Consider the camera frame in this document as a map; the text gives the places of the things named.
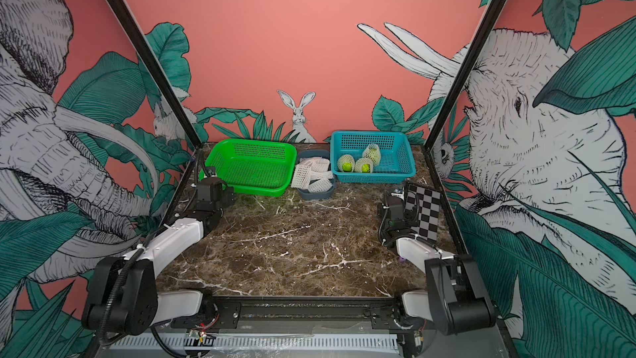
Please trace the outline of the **white foam net sleeve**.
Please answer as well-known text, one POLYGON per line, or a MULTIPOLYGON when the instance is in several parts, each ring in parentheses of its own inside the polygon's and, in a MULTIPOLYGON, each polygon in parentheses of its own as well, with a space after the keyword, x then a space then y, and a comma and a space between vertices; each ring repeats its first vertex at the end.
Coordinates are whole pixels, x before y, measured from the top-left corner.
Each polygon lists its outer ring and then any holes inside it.
POLYGON ((374 162, 368 157, 361 157, 354 164, 354 172, 356 173, 372 173, 374 171, 374 162))
POLYGON ((355 159, 350 154, 344 154, 339 157, 337 161, 337 167, 340 172, 354 172, 355 159))
POLYGON ((381 152, 379 145, 369 144, 364 149, 362 157, 369 159, 374 164, 374 167, 377 167, 377 165, 379 165, 381 162, 381 152))

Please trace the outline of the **green custard apple front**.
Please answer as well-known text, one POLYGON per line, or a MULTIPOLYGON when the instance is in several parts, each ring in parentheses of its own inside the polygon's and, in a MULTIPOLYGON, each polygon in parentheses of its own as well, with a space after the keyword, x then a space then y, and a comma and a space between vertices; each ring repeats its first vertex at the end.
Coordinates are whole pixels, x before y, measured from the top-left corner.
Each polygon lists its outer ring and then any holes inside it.
POLYGON ((371 148, 369 148, 366 151, 365 156, 373 162, 374 166, 377 166, 377 165, 380 164, 381 153, 380 153, 379 149, 371 149, 371 148))

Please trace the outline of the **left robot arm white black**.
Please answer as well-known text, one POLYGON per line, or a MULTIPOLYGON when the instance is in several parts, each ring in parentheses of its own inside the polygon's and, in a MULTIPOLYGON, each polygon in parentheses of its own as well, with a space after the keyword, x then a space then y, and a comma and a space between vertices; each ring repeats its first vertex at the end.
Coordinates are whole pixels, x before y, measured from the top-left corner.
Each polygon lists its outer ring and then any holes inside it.
POLYGON ((179 255, 203 240, 235 203, 235 189, 219 177, 205 177, 172 225, 125 255, 107 257, 94 269, 81 323, 105 343, 115 336, 137 336, 167 321, 198 314, 203 293, 160 293, 157 278, 179 255))

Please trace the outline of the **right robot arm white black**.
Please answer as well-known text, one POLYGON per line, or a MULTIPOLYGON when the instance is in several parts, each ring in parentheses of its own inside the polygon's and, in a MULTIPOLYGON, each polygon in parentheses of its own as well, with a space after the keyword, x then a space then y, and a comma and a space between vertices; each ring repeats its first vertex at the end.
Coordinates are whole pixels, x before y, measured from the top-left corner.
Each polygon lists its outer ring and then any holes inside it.
POLYGON ((426 276, 427 289, 402 295, 408 318, 432 323, 441 334, 491 328, 496 323, 493 303, 475 260, 457 255, 427 241, 412 226, 424 214, 419 197, 407 208, 407 194, 384 192, 378 204, 379 241, 399 258, 415 265, 426 276))

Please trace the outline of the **stack of white foam nets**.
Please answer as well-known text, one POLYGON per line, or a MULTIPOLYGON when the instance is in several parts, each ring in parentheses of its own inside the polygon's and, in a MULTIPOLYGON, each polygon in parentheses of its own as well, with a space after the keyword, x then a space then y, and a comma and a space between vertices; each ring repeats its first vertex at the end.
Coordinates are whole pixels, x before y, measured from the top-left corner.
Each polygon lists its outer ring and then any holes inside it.
POLYGON ((333 187, 331 162, 325 157, 305 157, 296 165, 291 188, 309 193, 328 192, 333 187))

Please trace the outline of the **black white checkerboard plate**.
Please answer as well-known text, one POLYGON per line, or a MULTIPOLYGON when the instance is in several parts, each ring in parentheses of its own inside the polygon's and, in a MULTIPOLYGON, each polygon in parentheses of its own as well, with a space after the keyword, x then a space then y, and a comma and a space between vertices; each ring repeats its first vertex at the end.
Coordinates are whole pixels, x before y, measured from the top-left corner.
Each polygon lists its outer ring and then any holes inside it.
POLYGON ((404 217, 415 235, 435 245, 438 239, 442 194, 430 187, 407 182, 404 186, 404 217))

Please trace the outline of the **bright green plastic basket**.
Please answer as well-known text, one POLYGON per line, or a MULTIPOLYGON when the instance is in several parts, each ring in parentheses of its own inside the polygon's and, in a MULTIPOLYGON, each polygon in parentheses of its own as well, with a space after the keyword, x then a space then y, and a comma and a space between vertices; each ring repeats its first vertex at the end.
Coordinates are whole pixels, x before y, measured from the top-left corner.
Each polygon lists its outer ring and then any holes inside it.
POLYGON ((296 159, 291 144, 225 139, 215 144, 205 165, 237 193, 280 197, 292 181, 296 159))

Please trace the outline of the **teal plastic basket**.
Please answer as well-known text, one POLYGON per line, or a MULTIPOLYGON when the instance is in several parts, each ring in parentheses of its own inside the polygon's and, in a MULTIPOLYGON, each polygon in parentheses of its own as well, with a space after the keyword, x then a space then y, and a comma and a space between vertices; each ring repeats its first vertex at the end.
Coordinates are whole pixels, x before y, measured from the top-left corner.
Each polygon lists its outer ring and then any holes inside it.
POLYGON ((416 164, 407 136, 398 132, 336 131, 331 135, 332 172, 343 183, 400 184, 416 175, 416 164), (379 146, 381 159, 371 173, 341 172, 337 161, 343 155, 363 157, 369 144, 379 146))

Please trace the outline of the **dark blue small bin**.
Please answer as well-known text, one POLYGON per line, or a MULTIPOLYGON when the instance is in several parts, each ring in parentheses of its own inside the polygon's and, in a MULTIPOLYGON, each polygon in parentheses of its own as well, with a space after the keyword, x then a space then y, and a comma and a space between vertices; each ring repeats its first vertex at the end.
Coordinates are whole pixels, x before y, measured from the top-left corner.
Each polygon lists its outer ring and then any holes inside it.
MULTIPOLYGON (((311 149, 307 151, 302 151, 302 152, 299 152, 296 163, 299 164, 300 162, 303 162, 304 160, 312 158, 312 157, 323 157, 329 160, 330 155, 331 155, 330 152, 324 149, 311 149)), ((324 192, 310 192, 308 190, 303 190, 303 189, 298 189, 298 192, 301 198, 306 201, 330 199, 336 190, 336 177, 332 177, 331 179, 329 179, 329 182, 331 183, 330 188, 325 190, 324 192)))

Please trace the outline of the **black front mounting rail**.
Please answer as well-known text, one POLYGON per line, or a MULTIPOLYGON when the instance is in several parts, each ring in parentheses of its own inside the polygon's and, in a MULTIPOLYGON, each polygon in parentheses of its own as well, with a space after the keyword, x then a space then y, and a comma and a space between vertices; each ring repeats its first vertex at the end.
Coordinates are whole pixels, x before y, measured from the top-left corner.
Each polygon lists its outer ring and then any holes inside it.
POLYGON ((374 330, 397 333, 439 330, 455 335, 491 328, 497 321, 492 305, 483 298, 429 305, 425 292, 405 298, 229 297, 205 295, 198 313, 172 320, 176 329, 235 330, 249 321, 286 323, 363 322, 374 330))

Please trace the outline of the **black left frame post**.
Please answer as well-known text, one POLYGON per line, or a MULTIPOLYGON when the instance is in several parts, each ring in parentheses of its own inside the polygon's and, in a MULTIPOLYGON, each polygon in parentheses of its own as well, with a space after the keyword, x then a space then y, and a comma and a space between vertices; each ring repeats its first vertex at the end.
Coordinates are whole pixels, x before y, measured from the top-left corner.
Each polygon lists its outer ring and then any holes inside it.
POLYGON ((201 142, 190 120, 187 118, 182 104, 177 99, 164 69, 152 48, 150 48, 148 40, 142 33, 137 20, 129 8, 129 5, 127 5, 125 0, 106 1, 137 51, 137 54, 140 56, 142 63, 146 66, 151 79, 162 93, 162 97, 166 99, 167 104, 169 104, 173 111, 173 114, 177 117, 177 121, 180 126, 182 126, 187 138, 192 143, 195 150, 200 149, 203 146, 203 143, 201 142))

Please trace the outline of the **black frame post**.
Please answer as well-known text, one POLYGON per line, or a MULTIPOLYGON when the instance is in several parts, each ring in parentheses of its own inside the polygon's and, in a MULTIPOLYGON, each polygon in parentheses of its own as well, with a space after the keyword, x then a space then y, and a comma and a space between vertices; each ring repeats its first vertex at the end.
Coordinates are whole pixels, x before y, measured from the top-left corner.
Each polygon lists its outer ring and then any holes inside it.
POLYGON ((454 77, 453 84, 449 90, 449 93, 443 103, 440 113, 437 116, 436 122, 433 125, 427 141, 424 144, 424 151, 430 152, 433 149, 434 143, 442 132, 442 128, 447 121, 453 105, 457 101, 460 93, 465 88, 465 83, 468 81, 470 73, 472 72, 475 63, 480 57, 480 54, 488 41, 489 34, 495 26, 495 23, 499 19, 507 0, 490 0, 483 18, 480 21, 480 25, 475 32, 475 36, 470 43, 469 49, 465 55, 464 61, 460 65, 460 69, 457 75, 454 77))
POLYGON ((152 48, 150 48, 148 40, 142 33, 137 20, 129 8, 129 5, 127 5, 125 0, 106 1, 137 51, 137 54, 140 56, 142 63, 146 66, 151 79, 162 93, 162 97, 166 99, 167 104, 169 104, 173 111, 173 114, 177 117, 177 121, 180 126, 182 126, 187 138, 192 143, 195 150, 200 149, 203 146, 203 143, 201 142, 190 120, 187 118, 182 104, 177 99, 164 69, 152 48))

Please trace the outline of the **black right frame post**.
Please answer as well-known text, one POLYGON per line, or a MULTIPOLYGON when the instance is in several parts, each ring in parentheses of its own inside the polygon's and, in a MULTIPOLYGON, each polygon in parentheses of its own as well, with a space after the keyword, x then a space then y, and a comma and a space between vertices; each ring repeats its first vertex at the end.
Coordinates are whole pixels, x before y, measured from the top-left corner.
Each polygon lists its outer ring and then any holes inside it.
POLYGON ((475 36, 470 43, 469 49, 465 55, 464 61, 460 65, 460 69, 457 75, 454 77, 453 84, 449 90, 449 93, 443 103, 440 113, 437 116, 436 122, 433 125, 427 141, 424 144, 424 151, 430 152, 433 149, 434 143, 442 132, 442 128, 447 121, 453 105, 457 101, 460 93, 465 88, 465 83, 468 81, 470 73, 472 72, 475 63, 480 57, 480 54, 488 41, 489 34, 495 26, 495 23, 499 19, 507 0, 490 0, 483 18, 480 21, 480 25, 475 32, 475 36))

